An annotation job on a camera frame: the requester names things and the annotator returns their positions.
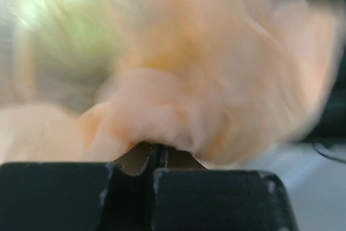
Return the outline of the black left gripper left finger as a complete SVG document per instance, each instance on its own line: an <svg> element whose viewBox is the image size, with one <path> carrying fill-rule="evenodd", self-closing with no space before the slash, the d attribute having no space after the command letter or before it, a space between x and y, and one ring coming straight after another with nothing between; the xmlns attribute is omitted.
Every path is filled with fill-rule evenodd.
<svg viewBox="0 0 346 231"><path fill-rule="evenodd" d="M1 166L1 230L150 230L159 147L111 163Z"/></svg>

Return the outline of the orange banana-print plastic bag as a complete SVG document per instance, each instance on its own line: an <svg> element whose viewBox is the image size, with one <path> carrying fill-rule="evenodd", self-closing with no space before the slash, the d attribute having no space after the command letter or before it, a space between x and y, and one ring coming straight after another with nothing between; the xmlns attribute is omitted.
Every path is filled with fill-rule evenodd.
<svg viewBox="0 0 346 231"><path fill-rule="evenodd" d="M141 142L211 166L319 122L345 0L1 0L1 162L110 162Z"/></svg>

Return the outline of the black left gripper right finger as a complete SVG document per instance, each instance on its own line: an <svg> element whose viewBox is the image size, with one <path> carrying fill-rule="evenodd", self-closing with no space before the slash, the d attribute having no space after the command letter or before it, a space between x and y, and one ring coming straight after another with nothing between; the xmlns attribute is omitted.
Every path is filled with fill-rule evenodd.
<svg viewBox="0 0 346 231"><path fill-rule="evenodd" d="M151 146L152 230L298 230L281 179L265 170L168 168L168 148Z"/></svg>

